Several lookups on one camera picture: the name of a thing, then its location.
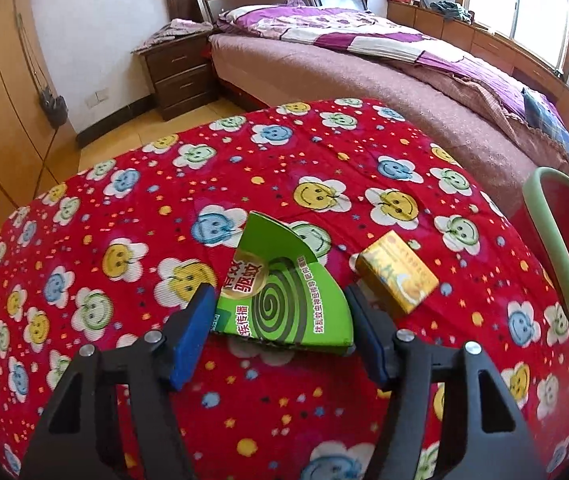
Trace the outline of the window with wooden frame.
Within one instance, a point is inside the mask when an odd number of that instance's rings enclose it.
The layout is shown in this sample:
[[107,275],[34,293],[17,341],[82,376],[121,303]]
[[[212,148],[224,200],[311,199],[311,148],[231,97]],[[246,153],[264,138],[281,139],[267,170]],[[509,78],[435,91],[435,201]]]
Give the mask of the window with wooden frame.
[[514,42],[569,79],[569,0],[457,0],[474,24]]

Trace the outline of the red smiley flower tablecloth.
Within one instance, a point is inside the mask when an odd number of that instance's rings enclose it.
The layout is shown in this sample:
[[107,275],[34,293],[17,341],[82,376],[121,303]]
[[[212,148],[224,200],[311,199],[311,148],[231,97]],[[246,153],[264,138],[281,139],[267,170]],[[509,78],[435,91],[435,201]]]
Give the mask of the red smiley flower tablecloth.
[[172,399],[203,479],[359,479],[388,391],[342,290],[381,238],[396,325],[478,342],[534,456],[569,462],[569,321],[460,160],[383,104],[297,102],[163,136],[40,194],[0,229],[0,465],[16,477],[77,351],[140,341],[202,284],[219,303]]

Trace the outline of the wooden wardrobe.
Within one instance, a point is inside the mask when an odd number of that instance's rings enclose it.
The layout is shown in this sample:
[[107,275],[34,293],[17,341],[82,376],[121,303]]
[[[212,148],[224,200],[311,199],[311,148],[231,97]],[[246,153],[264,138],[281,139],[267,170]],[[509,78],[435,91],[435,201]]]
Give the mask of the wooden wardrobe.
[[74,128],[54,128],[39,104],[40,92],[53,88],[33,0],[0,0],[0,226],[78,169]]

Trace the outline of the blue plaid pillow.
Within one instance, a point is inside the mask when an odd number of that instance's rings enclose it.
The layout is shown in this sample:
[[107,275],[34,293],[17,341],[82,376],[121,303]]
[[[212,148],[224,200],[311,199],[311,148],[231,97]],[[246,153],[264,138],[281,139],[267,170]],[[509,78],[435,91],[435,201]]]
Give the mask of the blue plaid pillow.
[[538,92],[523,88],[522,96],[527,124],[557,141],[569,155],[569,132],[563,122],[546,106]]

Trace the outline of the dark wooden bed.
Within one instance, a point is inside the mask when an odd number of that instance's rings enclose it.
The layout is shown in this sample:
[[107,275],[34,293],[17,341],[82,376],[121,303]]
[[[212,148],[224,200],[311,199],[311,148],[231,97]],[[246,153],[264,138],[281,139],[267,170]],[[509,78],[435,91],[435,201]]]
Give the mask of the dark wooden bed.
[[[229,3],[284,4],[290,0],[165,1],[171,18],[215,21]],[[460,162],[507,214],[516,211],[522,185],[539,167],[482,116],[391,65],[231,32],[215,32],[210,44],[219,87],[232,102],[255,110],[294,101],[378,100]]]

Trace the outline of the clothes pile on cabinet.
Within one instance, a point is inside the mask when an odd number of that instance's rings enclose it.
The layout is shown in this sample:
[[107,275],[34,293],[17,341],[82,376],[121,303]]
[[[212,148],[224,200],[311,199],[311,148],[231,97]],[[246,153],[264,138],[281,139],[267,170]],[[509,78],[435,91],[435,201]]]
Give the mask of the clothes pile on cabinet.
[[461,23],[473,25],[474,13],[467,10],[460,3],[449,0],[432,1],[429,8],[441,14],[445,21],[459,21]]

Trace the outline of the dark wooden nightstand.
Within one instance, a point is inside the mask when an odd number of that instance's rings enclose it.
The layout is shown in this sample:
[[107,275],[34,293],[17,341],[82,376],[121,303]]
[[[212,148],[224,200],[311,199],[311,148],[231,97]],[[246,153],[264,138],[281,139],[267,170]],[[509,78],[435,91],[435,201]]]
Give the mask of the dark wooden nightstand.
[[218,99],[210,36],[210,32],[183,36],[138,53],[165,122]]

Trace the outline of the folded clothes on nightstand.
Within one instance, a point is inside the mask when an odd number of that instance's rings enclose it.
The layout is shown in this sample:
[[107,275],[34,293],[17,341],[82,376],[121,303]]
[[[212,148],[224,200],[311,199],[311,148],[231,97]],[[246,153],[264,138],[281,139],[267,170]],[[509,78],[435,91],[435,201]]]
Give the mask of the folded clothes on nightstand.
[[193,22],[184,18],[174,18],[148,39],[144,40],[142,44],[139,44],[138,47],[135,47],[132,53],[143,52],[159,44],[166,44],[166,42],[187,36],[205,34],[205,32],[211,32],[213,28],[214,26],[210,22]]

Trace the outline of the long wooden window cabinet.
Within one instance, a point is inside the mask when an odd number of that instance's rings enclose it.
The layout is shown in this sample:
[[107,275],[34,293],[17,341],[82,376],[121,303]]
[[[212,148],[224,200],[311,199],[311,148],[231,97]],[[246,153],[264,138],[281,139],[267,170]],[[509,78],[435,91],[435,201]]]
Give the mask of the long wooden window cabinet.
[[395,0],[388,1],[386,17],[470,52],[545,94],[555,105],[565,128],[569,130],[569,86],[559,76],[554,75],[550,67],[543,64],[539,58],[514,42],[487,32],[477,25],[447,20],[435,11]]

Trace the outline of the green mosquito coil box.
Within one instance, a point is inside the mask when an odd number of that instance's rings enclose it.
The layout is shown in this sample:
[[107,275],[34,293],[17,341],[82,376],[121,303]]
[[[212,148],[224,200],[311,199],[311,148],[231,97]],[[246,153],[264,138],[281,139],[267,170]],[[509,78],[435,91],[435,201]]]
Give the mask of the green mosquito coil box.
[[229,264],[213,330],[278,348],[355,349],[342,288],[290,226],[259,212],[249,214]]

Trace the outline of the purple striped quilt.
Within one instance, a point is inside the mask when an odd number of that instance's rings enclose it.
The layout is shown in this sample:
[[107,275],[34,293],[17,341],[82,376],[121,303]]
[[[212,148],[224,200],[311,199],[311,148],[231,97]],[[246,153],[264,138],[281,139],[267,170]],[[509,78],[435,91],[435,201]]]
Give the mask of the purple striped quilt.
[[396,24],[368,11],[326,6],[254,4],[224,11],[217,25],[225,32],[265,39],[312,44],[378,60],[419,65],[470,78],[493,90],[507,110],[525,115],[525,94],[559,120],[547,97],[449,42]]

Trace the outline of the black hanging charger pouch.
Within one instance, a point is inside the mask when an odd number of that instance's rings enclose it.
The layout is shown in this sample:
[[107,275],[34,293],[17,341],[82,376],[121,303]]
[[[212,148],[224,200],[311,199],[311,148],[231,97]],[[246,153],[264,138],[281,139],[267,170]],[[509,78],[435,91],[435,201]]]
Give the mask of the black hanging charger pouch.
[[68,107],[63,96],[55,96],[49,87],[39,91],[39,105],[53,129],[59,129],[68,121]]

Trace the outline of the small yellow carton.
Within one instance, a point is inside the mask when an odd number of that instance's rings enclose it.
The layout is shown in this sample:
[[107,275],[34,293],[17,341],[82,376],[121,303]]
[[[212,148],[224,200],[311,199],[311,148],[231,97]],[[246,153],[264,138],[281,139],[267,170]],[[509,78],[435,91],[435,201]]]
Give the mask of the small yellow carton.
[[394,231],[365,248],[355,268],[392,318],[412,313],[439,285],[436,275]]

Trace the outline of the pink checked bedspread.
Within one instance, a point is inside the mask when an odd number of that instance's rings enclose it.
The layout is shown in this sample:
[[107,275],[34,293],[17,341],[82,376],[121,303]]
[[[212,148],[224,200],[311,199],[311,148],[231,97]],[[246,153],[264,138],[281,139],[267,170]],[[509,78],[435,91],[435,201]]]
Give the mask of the pink checked bedspread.
[[509,112],[497,94],[485,84],[431,67],[397,61],[391,61],[389,64],[482,116],[537,166],[553,167],[569,175],[569,149],[566,143],[528,125],[525,118]]

